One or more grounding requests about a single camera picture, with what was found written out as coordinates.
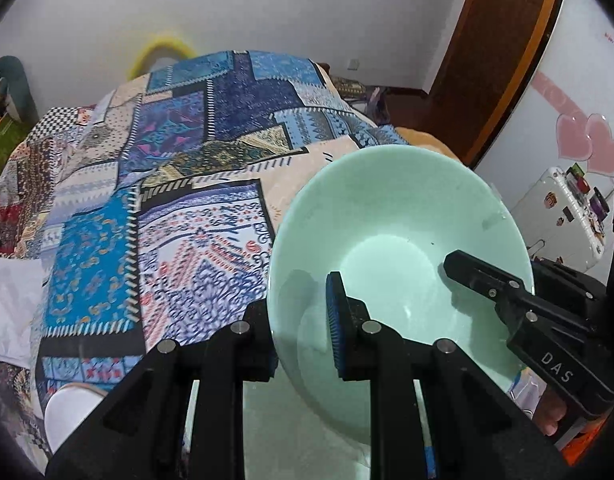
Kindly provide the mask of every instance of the brown door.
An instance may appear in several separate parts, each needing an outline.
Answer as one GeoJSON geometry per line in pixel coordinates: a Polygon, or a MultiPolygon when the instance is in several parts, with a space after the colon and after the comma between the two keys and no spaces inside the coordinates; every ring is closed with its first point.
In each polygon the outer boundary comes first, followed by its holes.
{"type": "Polygon", "coordinates": [[[465,0],[431,92],[414,105],[416,121],[409,126],[474,164],[541,54],[556,1],[465,0]]]}

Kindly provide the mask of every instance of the checkered pattern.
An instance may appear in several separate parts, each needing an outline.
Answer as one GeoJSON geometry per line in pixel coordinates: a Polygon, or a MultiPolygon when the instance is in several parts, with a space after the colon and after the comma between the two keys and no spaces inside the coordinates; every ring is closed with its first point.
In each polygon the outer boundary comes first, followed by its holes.
{"type": "Polygon", "coordinates": [[[39,140],[51,134],[57,134],[74,126],[78,117],[78,108],[54,107],[38,121],[31,130],[28,141],[39,140]]]}

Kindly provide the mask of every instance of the silver bolt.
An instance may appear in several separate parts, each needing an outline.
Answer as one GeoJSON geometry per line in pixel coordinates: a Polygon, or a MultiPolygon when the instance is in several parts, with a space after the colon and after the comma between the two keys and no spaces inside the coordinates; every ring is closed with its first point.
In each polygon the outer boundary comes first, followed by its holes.
{"type": "Polygon", "coordinates": [[[450,354],[456,349],[456,343],[446,338],[436,341],[436,346],[443,354],[450,354]]]}
{"type": "Polygon", "coordinates": [[[235,334],[244,334],[249,331],[249,323],[247,321],[234,321],[230,328],[235,334]]]}
{"type": "Polygon", "coordinates": [[[163,339],[156,345],[156,348],[161,354],[168,354],[176,348],[176,342],[174,339],[163,339]]]}
{"type": "Polygon", "coordinates": [[[373,319],[363,323],[363,332],[367,332],[368,334],[377,334],[382,328],[383,326],[373,319]]]}

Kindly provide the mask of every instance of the white round object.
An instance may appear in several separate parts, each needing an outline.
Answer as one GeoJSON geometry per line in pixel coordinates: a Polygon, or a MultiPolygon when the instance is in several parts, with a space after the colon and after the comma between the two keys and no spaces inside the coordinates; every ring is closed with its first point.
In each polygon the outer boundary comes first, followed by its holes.
{"type": "Polygon", "coordinates": [[[62,386],[47,402],[45,432],[52,453],[105,398],[105,393],[88,384],[62,386]]]}

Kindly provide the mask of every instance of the mint green plastic bowl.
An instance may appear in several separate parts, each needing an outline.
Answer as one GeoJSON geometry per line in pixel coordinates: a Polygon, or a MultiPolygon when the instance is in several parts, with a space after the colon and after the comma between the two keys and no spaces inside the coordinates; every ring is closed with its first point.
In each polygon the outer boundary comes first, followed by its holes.
{"type": "Polygon", "coordinates": [[[444,155],[378,146],[345,155],[297,194],[274,242],[267,304],[276,351],[295,389],[336,430],[369,442],[369,383],[338,378],[325,277],[342,273],[348,295],[408,339],[448,337],[500,388],[520,361],[506,348],[494,304],[444,275],[462,249],[522,278],[527,250],[489,186],[444,155]]]}

